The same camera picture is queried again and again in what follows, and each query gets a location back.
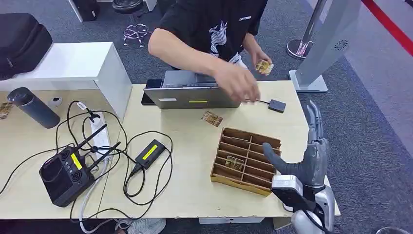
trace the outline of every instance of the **yellow label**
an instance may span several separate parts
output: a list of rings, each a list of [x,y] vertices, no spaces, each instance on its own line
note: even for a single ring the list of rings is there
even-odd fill
[[[208,101],[189,101],[189,103],[207,103]]]
[[[149,155],[151,155],[152,152],[153,152],[156,148],[158,148],[157,145],[152,146],[152,148],[145,154],[145,156],[143,156],[142,159],[143,159],[143,160],[146,160],[146,159],[149,157]]]
[[[80,164],[79,160],[77,160],[77,157],[75,154],[70,155],[72,157],[73,162],[75,163],[76,167],[78,170],[82,169],[82,165]]]

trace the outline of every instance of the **cardboard compartment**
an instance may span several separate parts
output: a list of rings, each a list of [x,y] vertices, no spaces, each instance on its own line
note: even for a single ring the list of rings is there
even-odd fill
[[[265,179],[261,179],[261,178],[258,178],[256,176],[253,176],[253,175],[244,174],[243,181],[247,182],[247,183],[250,183],[250,184],[258,185],[259,187],[262,187],[262,188],[266,188],[266,189],[271,190],[271,182],[270,181],[266,181]]]
[[[268,142],[280,154],[280,140],[224,128],[218,144],[211,181],[264,196],[271,194],[274,167],[263,154],[262,143]]]
[[[274,148],[272,148],[272,149],[274,150],[274,152],[276,154],[278,154],[278,155],[281,154],[281,151],[279,149],[274,149]],[[263,150],[262,145],[257,145],[257,144],[251,143],[251,146],[249,147],[249,150],[254,151],[256,153],[264,154],[264,150]]]
[[[244,174],[255,175],[256,177],[267,180],[269,182],[271,182],[272,176],[275,176],[275,174],[272,174],[265,170],[260,170],[260,169],[257,169],[254,167],[248,167],[248,166],[245,167]]]
[[[275,174],[274,166],[269,163],[265,163],[265,162],[261,162],[261,161],[249,158],[246,164],[247,166],[255,167],[255,168]]]
[[[240,172],[244,171],[245,161],[246,161],[245,158],[234,157],[234,156],[231,156],[231,155],[228,155],[226,157],[217,156],[215,158],[215,163],[224,165],[226,167],[235,169],[235,170],[240,171]]]
[[[225,128],[222,135],[231,138],[237,138],[249,142],[251,140],[251,134],[248,132],[238,131],[232,128]]]
[[[254,151],[248,152],[248,157],[249,157],[249,158],[252,158],[252,159],[255,159],[255,160],[257,160],[257,161],[261,161],[261,162],[265,162],[265,163],[270,163],[263,154],[259,154],[259,153],[256,153],[256,152],[254,152]]]
[[[248,141],[240,140],[238,138],[232,138],[232,137],[228,137],[228,136],[224,136],[224,135],[222,135],[222,137],[221,137],[221,142],[227,143],[227,144],[230,144],[230,145],[234,145],[234,146],[238,146],[238,147],[243,148],[243,149],[248,149],[248,147],[249,147],[249,142]]]
[[[235,145],[230,145],[224,142],[219,143],[218,149],[241,156],[246,156],[248,154],[248,149],[244,149]]]
[[[274,138],[269,138],[269,137],[266,137],[266,136],[261,136],[261,135],[253,135],[251,142],[255,143],[257,145],[262,145],[264,142],[267,142],[274,149],[280,149],[280,146],[281,146],[280,140],[274,139]]]
[[[226,167],[224,165],[215,163],[214,164],[214,170],[212,171],[213,174],[218,174],[218,175],[222,175],[225,177],[229,177],[232,179],[236,179],[236,180],[241,180],[241,176],[242,176],[242,172],[237,171],[235,169],[231,169],[229,167]]]

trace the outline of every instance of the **red stripe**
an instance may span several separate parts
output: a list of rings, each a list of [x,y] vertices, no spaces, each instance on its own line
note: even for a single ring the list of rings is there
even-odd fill
[[[373,0],[361,0],[389,33],[413,56],[413,41],[380,9]]]

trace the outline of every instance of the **charger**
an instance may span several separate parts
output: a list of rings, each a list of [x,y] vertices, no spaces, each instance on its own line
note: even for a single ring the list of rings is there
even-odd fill
[[[130,176],[139,172],[142,167],[148,169],[149,166],[162,154],[165,145],[157,140],[153,140],[149,145],[135,158],[136,164],[131,171]]]
[[[284,113],[285,106],[286,105],[284,102],[275,101],[274,99],[271,99],[268,108],[276,112]]]

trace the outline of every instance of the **robotic hand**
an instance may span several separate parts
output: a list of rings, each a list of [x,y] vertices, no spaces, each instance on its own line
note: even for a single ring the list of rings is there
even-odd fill
[[[268,143],[263,144],[264,155],[282,174],[272,180],[272,192],[287,206],[293,207],[291,223],[297,234],[322,234],[334,228],[334,195],[324,185],[329,153],[328,141],[323,137],[321,113],[310,101],[303,105],[309,132],[303,161],[286,163],[274,153]]]

